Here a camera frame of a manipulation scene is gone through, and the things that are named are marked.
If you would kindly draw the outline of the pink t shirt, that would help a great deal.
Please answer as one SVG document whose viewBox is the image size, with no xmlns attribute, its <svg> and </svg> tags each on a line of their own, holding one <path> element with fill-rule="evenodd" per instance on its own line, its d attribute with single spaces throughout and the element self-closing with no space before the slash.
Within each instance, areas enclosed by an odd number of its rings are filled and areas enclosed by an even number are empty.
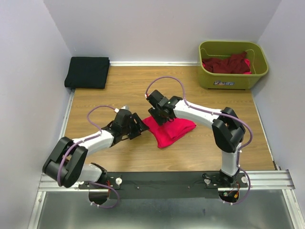
<svg viewBox="0 0 305 229">
<path fill-rule="evenodd" d="M 162 126 L 159 126 L 152 116 L 143 119 L 143 122 L 149 127 L 149 131 L 155 137 L 157 147 L 160 149 L 172 145 L 196 128 L 193 121 L 182 118 L 176 118 Z"/>
</svg>

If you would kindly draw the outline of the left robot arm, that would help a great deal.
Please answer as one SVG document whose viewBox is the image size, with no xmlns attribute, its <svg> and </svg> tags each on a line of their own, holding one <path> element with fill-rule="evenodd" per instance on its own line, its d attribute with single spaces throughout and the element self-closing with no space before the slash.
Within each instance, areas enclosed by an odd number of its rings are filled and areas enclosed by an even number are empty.
<svg viewBox="0 0 305 229">
<path fill-rule="evenodd" d="M 85 164 L 87 155 L 111 148 L 126 139 L 134 139 L 149 127 L 137 113 L 117 110 L 115 119 L 95 134 L 83 138 L 58 140 L 42 167 L 42 172 L 57 181 L 60 187 L 71 187 L 76 182 L 89 182 L 94 188 L 107 184 L 107 170 L 96 163 Z"/>
</svg>

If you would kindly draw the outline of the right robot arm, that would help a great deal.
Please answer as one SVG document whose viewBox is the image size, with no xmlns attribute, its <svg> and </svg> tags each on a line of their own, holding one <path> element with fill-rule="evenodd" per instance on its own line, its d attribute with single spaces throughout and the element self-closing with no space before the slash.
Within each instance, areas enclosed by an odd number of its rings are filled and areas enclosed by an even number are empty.
<svg viewBox="0 0 305 229">
<path fill-rule="evenodd" d="M 146 100 L 152 106 L 148 111 L 159 126 L 180 118 L 212 129 L 215 143 L 222 152 L 222 166 L 216 178 L 212 178 L 211 174 L 206 174 L 204 178 L 224 187 L 231 187 L 236 183 L 239 173 L 238 149 L 243 141 L 245 128 L 236 120 L 233 109 L 227 107 L 217 110 L 186 104 L 183 98 L 173 96 L 168 99 L 158 90 L 147 95 Z"/>
</svg>

